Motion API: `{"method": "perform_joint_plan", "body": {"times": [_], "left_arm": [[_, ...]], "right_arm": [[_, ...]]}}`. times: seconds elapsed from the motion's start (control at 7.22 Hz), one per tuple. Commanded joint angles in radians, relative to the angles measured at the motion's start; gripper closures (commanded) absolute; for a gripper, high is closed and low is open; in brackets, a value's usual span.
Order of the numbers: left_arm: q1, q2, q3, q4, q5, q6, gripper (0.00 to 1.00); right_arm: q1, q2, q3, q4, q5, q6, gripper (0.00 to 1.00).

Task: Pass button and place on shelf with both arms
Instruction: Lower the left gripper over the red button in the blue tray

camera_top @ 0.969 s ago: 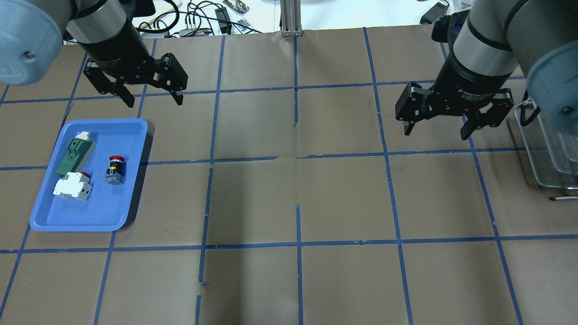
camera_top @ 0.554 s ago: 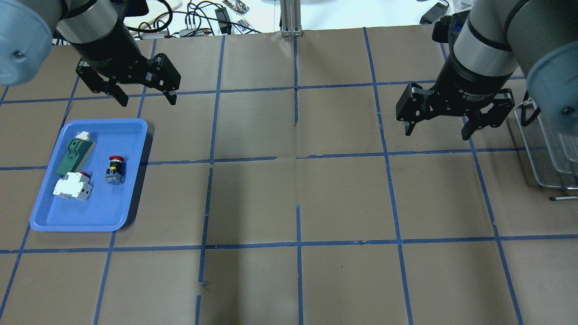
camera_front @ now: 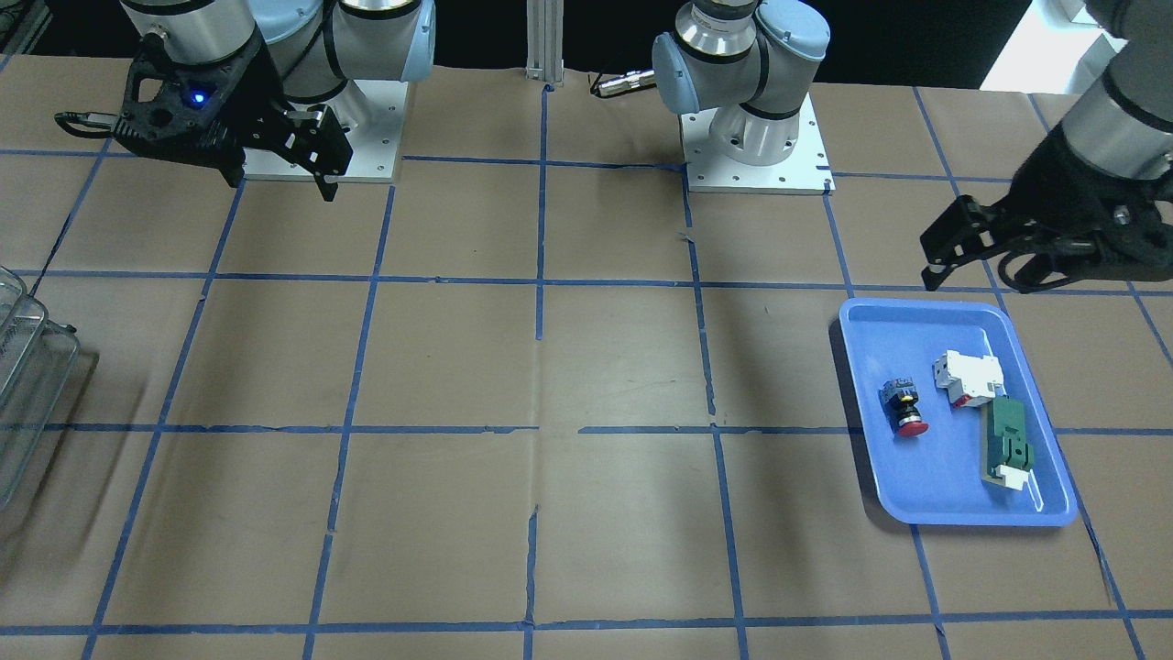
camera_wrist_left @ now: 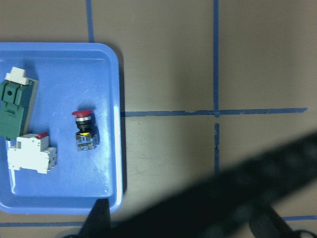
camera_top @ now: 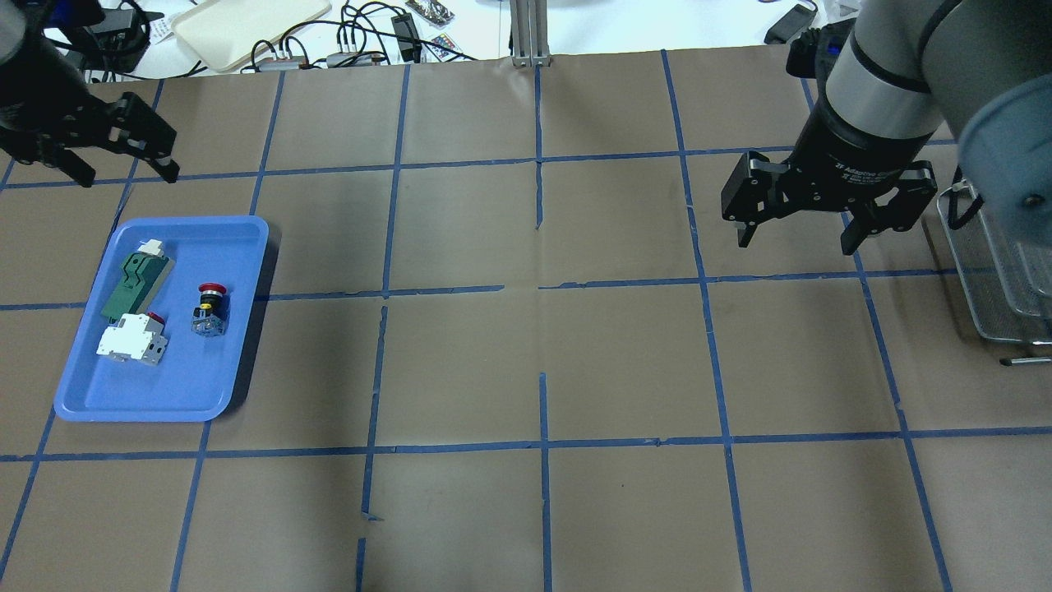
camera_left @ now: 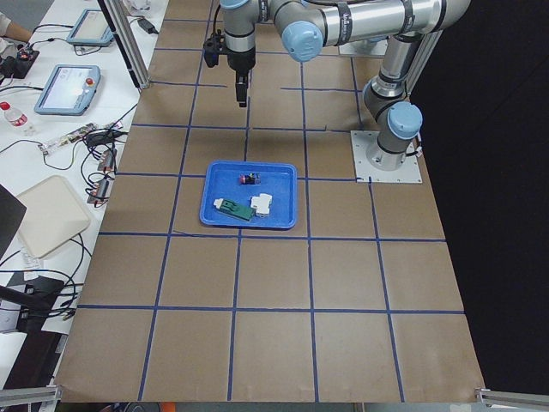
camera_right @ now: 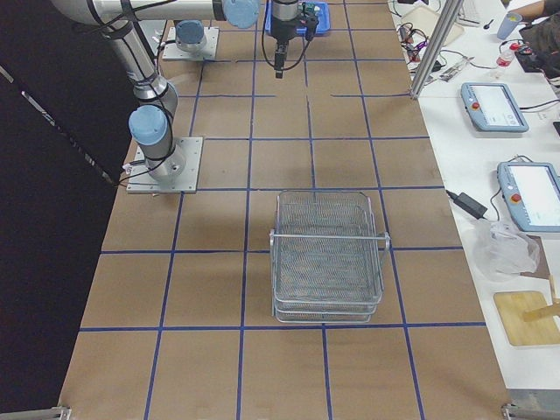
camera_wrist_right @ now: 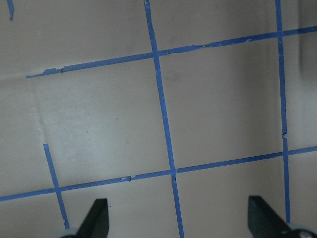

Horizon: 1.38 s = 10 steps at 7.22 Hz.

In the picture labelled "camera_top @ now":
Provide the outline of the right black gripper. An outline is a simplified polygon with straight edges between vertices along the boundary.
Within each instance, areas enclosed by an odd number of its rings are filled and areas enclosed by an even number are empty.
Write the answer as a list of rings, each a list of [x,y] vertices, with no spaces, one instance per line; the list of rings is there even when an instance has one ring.
[[[758,151],[741,154],[721,191],[722,218],[736,228],[737,247],[747,248],[761,224],[791,215],[791,203],[826,212],[848,207],[839,244],[842,256],[853,256],[873,234],[912,229],[932,202],[933,165],[916,160],[929,138],[863,132],[830,106],[816,106],[785,164]],[[892,190],[881,205],[878,198]]]

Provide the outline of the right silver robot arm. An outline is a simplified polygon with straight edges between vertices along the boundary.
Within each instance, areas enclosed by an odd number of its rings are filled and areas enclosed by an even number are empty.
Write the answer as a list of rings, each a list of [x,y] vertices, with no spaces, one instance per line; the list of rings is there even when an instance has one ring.
[[[1049,247],[1050,67],[1048,1],[865,1],[791,42],[786,72],[818,99],[783,162],[741,156],[722,218],[744,248],[771,219],[848,212],[851,256],[916,224],[937,192],[918,154],[947,125],[980,209],[1011,240]]]

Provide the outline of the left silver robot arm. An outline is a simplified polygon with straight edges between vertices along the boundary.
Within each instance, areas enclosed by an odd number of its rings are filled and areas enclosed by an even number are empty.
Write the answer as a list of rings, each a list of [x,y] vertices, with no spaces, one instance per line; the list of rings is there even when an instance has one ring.
[[[177,132],[139,95],[116,101],[94,96],[81,72],[44,29],[101,20],[97,1],[74,4],[53,21],[57,1],[2,3],[2,150],[18,164],[42,164],[82,187],[95,169],[76,150],[101,149],[145,162],[166,183],[176,183]]]

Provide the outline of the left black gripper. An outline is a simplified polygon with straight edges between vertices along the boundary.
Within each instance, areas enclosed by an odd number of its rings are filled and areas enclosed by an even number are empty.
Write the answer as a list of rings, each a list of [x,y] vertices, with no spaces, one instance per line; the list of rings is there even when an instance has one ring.
[[[94,97],[67,58],[49,41],[22,41],[2,60],[2,150],[22,164],[40,162],[80,187],[93,187],[95,169],[66,147],[40,147],[48,136],[69,147],[103,146],[145,162],[165,183],[176,183],[176,130],[139,95],[125,91],[106,104]]]

